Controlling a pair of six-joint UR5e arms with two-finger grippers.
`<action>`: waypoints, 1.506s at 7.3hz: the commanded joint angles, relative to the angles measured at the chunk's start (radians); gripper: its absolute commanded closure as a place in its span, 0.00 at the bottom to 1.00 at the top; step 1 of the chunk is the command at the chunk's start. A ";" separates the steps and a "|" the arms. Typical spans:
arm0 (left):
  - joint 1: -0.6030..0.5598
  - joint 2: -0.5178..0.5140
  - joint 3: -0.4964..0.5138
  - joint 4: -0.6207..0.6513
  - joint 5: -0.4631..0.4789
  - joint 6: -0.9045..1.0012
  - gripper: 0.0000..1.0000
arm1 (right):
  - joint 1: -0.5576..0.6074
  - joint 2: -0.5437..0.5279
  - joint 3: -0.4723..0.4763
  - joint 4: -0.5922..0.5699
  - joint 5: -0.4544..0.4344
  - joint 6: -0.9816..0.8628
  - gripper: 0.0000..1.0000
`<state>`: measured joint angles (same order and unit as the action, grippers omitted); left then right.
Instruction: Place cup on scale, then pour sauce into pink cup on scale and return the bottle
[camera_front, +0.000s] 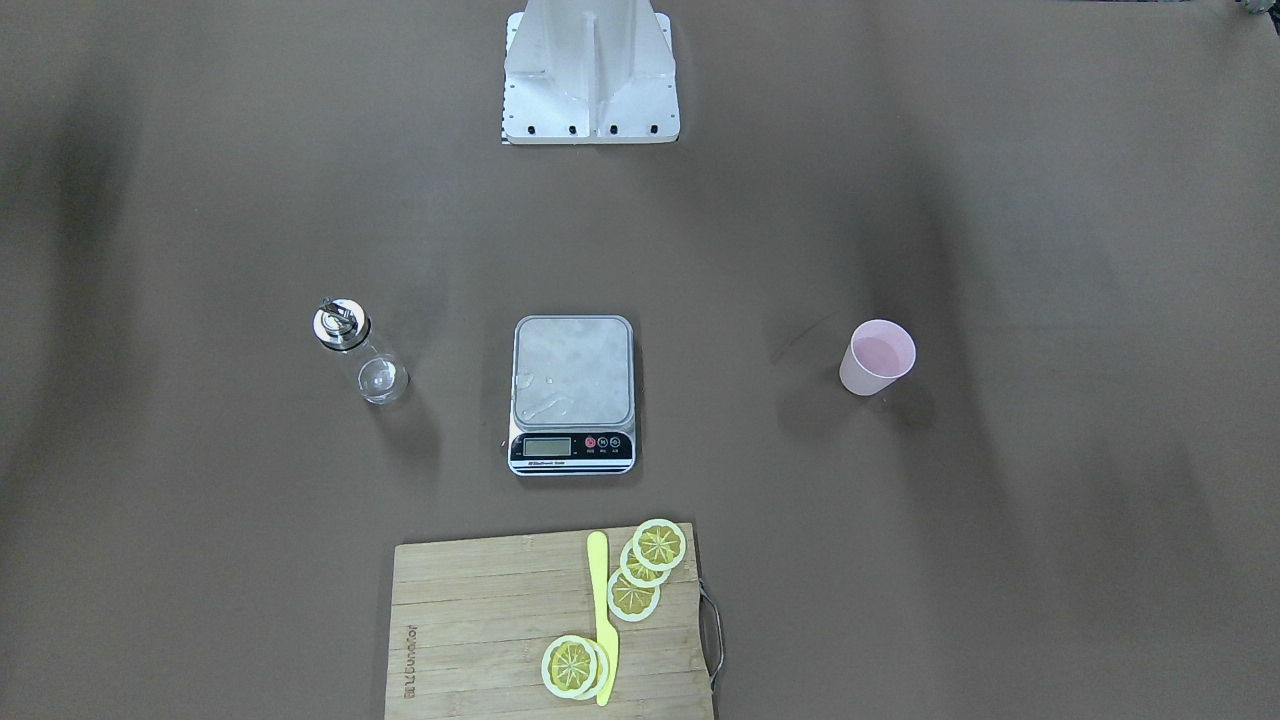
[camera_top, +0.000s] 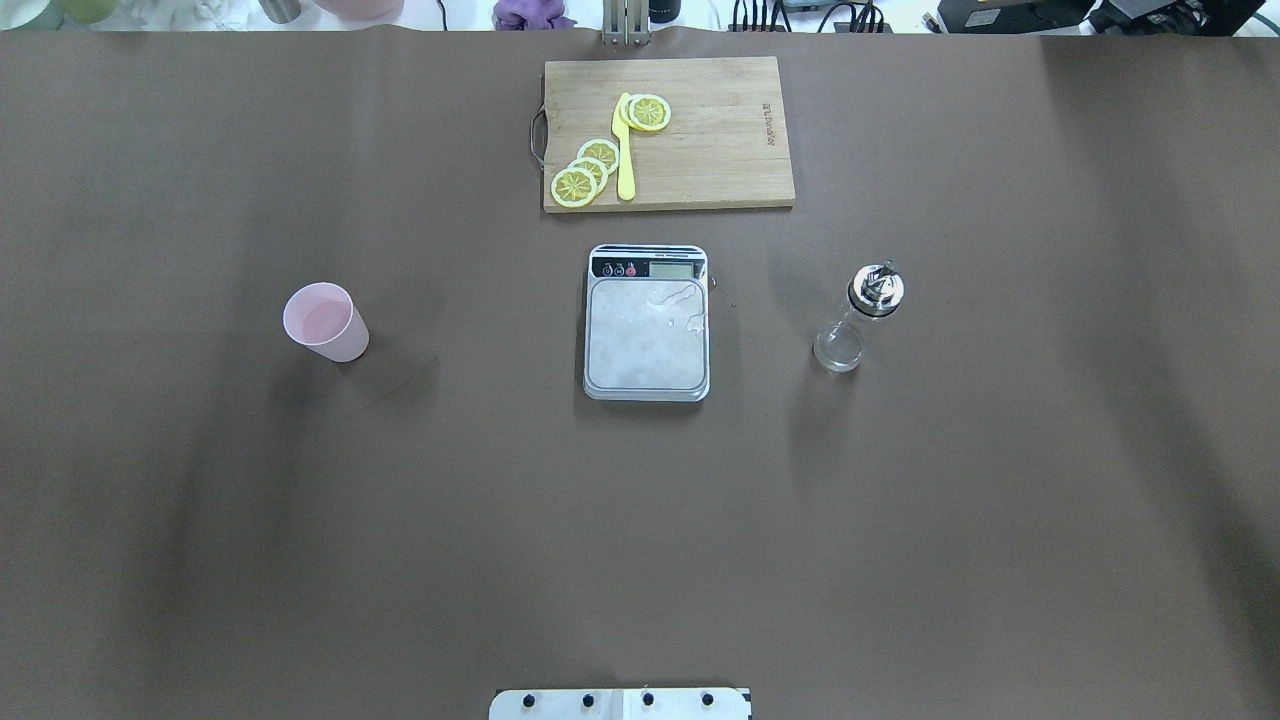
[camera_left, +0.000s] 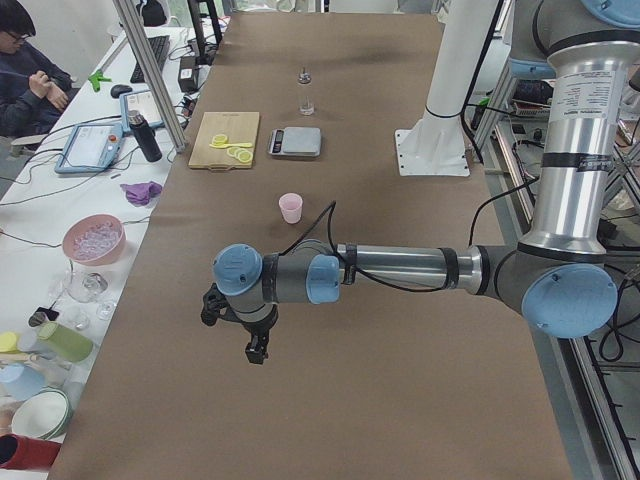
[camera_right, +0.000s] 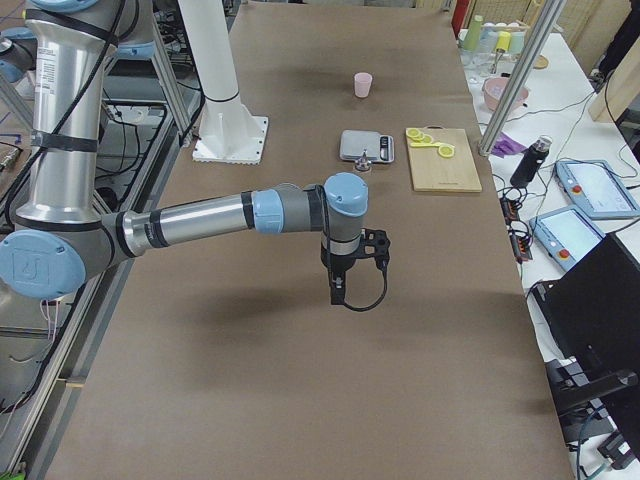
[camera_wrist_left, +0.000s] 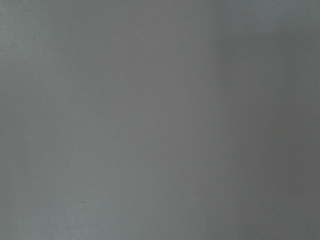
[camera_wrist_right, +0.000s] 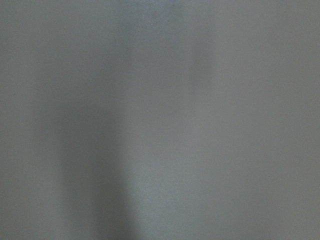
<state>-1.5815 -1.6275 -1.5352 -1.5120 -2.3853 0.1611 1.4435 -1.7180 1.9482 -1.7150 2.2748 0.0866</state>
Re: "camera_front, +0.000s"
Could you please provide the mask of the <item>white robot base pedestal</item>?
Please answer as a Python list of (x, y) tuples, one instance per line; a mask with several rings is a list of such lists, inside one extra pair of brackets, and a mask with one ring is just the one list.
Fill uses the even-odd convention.
[(507, 18), (504, 41), (504, 143), (678, 140), (672, 22), (652, 3), (530, 1)]

